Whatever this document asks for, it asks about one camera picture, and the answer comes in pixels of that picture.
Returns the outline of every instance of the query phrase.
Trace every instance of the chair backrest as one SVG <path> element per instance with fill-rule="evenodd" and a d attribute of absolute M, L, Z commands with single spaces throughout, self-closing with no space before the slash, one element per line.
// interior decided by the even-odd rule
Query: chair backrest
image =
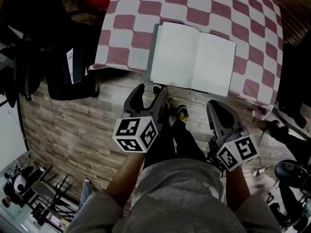
<path fill-rule="evenodd" d="M 47 196 L 52 200 L 55 198 L 55 194 L 50 189 L 48 189 L 44 183 L 40 181 L 36 181 L 31 188 L 38 195 Z"/>

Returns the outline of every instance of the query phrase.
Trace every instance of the white cube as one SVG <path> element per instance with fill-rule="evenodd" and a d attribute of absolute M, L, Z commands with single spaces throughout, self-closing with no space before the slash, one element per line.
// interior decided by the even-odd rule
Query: white cube
<path fill-rule="evenodd" d="M 233 171 L 246 165 L 257 156 L 257 144 L 252 134 L 224 143 L 217 152 L 217 157 L 228 171 Z"/>
<path fill-rule="evenodd" d="M 112 138 L 124 152 L 147 152 L 158 135 L 151 116 L 117 119 Z"/>

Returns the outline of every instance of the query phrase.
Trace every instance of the checkered tablecloth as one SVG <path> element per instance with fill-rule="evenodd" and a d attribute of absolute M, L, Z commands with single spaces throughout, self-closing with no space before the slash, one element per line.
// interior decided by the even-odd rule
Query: checkered tablecloth
<path fill-rule="evenodd" d="M 275 0 L 111 0 L 95 64 L 145 72 L 154 25 L 182 23 L 237 44 L 230 93 L 270 111 L 276 100 L 283 33 Z"/>

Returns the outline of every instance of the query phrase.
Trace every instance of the wooden wall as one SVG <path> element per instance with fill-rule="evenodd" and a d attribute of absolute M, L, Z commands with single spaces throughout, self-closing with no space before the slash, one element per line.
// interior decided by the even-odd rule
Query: wooden wall
<path fill-rule="evenodd" d="M 277 0 L 281 9 L 284 43 L 296 45 L 311 28 L 311 0 Z"/>

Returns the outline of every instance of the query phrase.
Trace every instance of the open book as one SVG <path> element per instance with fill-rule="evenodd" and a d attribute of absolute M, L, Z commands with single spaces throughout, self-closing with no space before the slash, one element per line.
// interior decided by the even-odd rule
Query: open book
<path fill-rule="evenodd" d="M 236 44 L 164 22 L 157 32 L 150 80 L 227 96 Z"/>

